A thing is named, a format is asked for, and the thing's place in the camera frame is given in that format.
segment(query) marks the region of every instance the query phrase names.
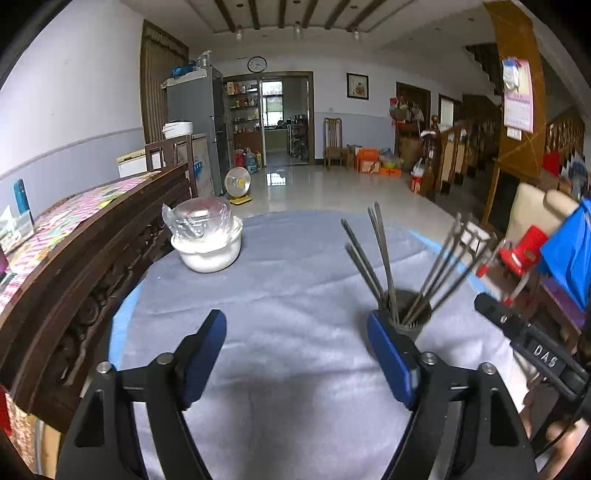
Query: wall clock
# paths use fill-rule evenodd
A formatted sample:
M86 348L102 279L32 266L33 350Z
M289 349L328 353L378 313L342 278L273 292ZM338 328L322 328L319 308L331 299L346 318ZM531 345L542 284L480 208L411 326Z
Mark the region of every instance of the wall clock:
M263 57L253 57L248 60L248 69L252 73L264 72L267 68L267 61Z

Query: blue gripper pad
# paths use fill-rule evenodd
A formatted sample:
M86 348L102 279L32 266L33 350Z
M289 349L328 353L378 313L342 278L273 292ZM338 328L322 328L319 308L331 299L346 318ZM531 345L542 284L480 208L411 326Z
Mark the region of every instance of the blue gripper pad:
M201 398L226 340L226 331L226 316L220 310L212 310L197 333L185 337L175 351L183 408Z
M394 398L412 410L421 379L413 341L397 333L378 310L368 315L368 338Z

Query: metal screw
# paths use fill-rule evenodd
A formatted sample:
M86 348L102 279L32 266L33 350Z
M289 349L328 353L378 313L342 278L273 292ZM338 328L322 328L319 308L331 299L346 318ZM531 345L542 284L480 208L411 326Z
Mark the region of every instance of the metal screw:
M493 364L490 364L489 362L484 362L480 367L482 368L482 371L487 375L496 374L496 367Z
M113 365L111 365L107 361L104 361L104 362L99 363L96 366L96 371L98 373L100 373L101 375L106 375L107 373L109 373L111 371L112 368L113 368Z
M156 361L159 365L168 365L174 359L174 355L170 352L161 353L156 357Z
M435 365L437 363L437 355L431 352L421 353L421 362L427 365Z

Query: framed picture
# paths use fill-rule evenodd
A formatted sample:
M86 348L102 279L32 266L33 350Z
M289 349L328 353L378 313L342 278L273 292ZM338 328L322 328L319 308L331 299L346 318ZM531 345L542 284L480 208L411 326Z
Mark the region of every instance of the framed picture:
M369 100L369 78L367 75L347 74L347 97Z

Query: pink patterned cloth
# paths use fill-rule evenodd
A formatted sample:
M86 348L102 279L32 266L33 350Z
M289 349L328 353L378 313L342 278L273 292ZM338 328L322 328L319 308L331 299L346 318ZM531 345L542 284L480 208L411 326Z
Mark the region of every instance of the pink patterned cloth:
M0 313L47 254L78 225L157 173L159 171L151 171L81 193L38 218L35 223L35 234L8 255L9 271L0 284Z

